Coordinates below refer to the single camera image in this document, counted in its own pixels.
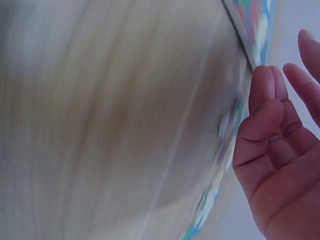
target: hand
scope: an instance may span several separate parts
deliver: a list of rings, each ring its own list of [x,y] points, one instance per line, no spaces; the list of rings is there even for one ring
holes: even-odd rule
[[[320,43],[302,30],[298,45],[320,83]],[[294,64],[283,71],[320,126],[320,86]],[[254,71],[249,113],[238,132],[233,168],[259,230],[268,240],[319,240],[320,143],[303,127],[276,67]]]

